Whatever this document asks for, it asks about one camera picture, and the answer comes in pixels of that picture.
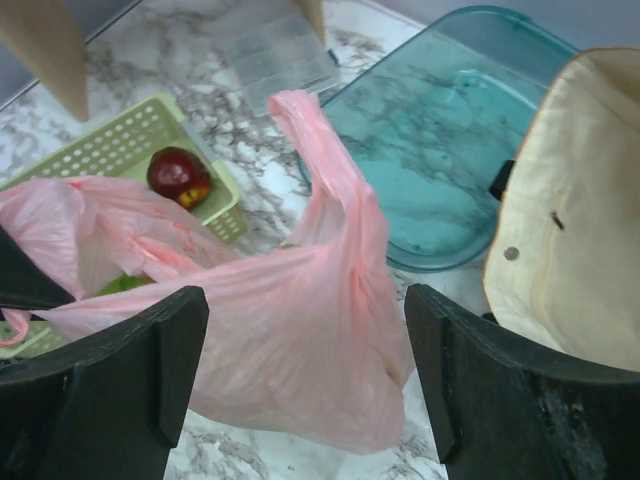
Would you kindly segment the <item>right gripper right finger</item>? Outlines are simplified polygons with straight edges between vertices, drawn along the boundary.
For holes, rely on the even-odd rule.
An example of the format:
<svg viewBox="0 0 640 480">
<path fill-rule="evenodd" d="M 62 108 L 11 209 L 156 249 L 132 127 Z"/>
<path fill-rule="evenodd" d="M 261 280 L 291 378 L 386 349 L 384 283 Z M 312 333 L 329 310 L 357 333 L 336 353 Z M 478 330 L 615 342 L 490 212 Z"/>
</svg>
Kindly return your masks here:
<svg viewBox="0 0 640 480">
<path fill-rule="evenodd" d="M 635 479 L 639 376 L 547 348 L 414 284 L 404 311 L 452 479 Z"/>
</svg>

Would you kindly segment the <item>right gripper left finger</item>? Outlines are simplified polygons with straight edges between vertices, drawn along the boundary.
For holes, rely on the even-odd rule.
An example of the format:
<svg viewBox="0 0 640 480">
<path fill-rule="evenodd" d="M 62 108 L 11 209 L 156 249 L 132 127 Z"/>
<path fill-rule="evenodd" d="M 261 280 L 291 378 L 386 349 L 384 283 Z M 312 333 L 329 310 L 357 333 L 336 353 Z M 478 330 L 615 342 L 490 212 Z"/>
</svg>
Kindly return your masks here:
<svg viewBox="0 0 640 480">
<path fill-rule="evenodd" d="M 179 442 L 209 308 L 183 287 L 1 369 L 4 479 L 161 479 Z"/>
</svg>

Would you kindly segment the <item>pink plastic grocery bag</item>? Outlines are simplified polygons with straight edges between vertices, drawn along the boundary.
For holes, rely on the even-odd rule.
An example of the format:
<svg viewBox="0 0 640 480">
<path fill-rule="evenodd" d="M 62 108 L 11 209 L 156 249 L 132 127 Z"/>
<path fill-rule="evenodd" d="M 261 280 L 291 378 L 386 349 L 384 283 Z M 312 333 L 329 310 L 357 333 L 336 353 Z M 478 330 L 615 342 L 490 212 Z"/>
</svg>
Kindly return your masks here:
<svg viewBox="0 0 640 480">
<path fill-rule="evenodd" d="M 33 179 L 1 194 L 1 223 L 69 292 L 38 309 L 77 340 L 185 286 L 209 307 L 190 406 L 229 425 L 295 434 L 359 454 L 398 443 L 414 368 L 386 265 L 377 198 L 317 98 L 274 95 L 272 118 L 307 165 L 312 194 L 285 244 L 241 257 L 144 184 Z"/>
</svg>

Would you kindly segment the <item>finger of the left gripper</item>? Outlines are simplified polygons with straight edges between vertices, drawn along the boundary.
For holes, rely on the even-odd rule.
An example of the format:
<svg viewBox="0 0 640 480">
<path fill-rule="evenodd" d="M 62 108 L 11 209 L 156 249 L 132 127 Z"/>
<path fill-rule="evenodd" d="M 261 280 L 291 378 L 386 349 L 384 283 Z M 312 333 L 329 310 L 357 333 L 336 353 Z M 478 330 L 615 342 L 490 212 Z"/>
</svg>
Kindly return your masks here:
<svg viewBox="0 0 640 480">
<path fill-rule="evenodd" d="M 49 310 L 74 300 L 33 263 L 4 228 L 1 228 L 0 261 L 2 308 Z"/>
</svg>

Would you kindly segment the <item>orange tote bag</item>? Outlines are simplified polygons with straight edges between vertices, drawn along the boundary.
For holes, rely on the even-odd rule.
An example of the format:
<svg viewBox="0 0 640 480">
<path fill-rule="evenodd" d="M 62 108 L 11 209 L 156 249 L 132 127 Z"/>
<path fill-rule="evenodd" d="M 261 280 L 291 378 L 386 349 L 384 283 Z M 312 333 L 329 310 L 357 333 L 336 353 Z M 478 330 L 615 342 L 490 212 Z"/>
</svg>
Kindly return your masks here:
<svg viewBox="0 0 640 480">
<path fill-rule="evenodd" d="M 497 322 L 563 353 L 639 367 L 639 51 L 581 52 L 516 155 L 483 279 Z"/>
</svg>

